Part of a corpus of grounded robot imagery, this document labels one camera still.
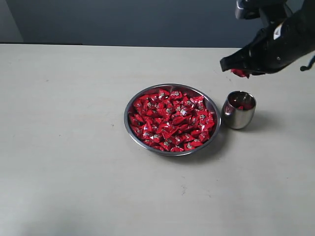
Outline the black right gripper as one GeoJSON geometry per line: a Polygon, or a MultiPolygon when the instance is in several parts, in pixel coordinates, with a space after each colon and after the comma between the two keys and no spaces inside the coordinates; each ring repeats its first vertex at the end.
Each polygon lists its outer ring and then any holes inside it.
{"type": "Polygon", "coordinates": [[[247,76],[277,73],[300,57],[315,50],[315,2],[303,1],[302,7],[280,23],[264,26],[249,49],[223,57],[222,72],[239,69],[247,76]]]}

